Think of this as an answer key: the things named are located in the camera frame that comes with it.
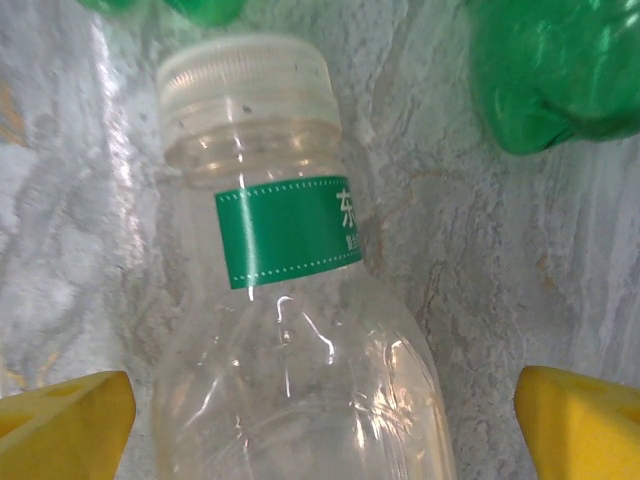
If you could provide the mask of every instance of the chinese character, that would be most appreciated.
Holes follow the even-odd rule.
[[[349,251],[355,250],[358,248],[358,235],[347,235],[347,246],[349,247]]]
[[[342,192],[336,194],[336,198],[340,200],[340,211],[344,213],[342,226],[353,227],[356,222],[356,215],[353,212],[353,205],[351,204],[351,192],[347,192],[347,189],[343,188]]]

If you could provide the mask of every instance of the gray marble background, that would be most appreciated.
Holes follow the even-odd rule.
[[[499,151],[462,0],[249,0],[234,31],[326,55],[371,270],[434,352],[462,479],[533,479],[520,369],[640,386],[640,141]],[[153,367],[184,308],[153,75],[206,34],[158,3],[105,19],[0,0],[0,394],[131,376],[120,479],[153,479]]]

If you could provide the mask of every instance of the bottle neck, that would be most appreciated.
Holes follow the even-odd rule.
[[[186,180],[178,216],[196,291],[288,281],[360,260],[338,141],[337,129],[276,123],[203,135],[168,152]]]
[[[191,137],[166,153],[192,188],[212,191],[301,176],[344,174],[340,129],[311,121],[229,126]]]

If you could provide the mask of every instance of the clear plastic bottle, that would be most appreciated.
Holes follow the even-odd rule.
[[[427,343],[361,261],[322,55],[228,37],[158,86],[191,280],[154,389],[159,478],[455,479]]]

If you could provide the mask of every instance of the white dotted line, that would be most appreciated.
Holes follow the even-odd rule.
[[[293,267],[282,267],[276,268],[275,270],[268,270],[260,273],[250,273],[248,275],[238,275],[233,277],[234,282],[238,282],[240,280],[255,280],[258,277],[268,277],[271,275],[279,275],[280,273],[293,272],[294,270],[302,270],[303,268],[316,267],[320,266],[320,264],[327,264],[337,262],[339,260],[346,260],[347,258],[353,257],[355,255],[360,254],[359,250],[354,250],[349,253],[345,253],[344,255],[336,255],[335,257],[325,258],[322,260],[318,260],[316,262],[303,263],[299,265],[294,265]]]
[[[258,195],[265,195],[267,193],[285,192],[287,190],[298,190],[301,188],[328,187],[332,185],[347,186],[347,180],[342,178],[336,180],[303,180],[283,185],[251,187],[244,190],[237,190],[237,193],[218,195],[218,199],[221,202],[227,202],[240,198],[257,197]]]

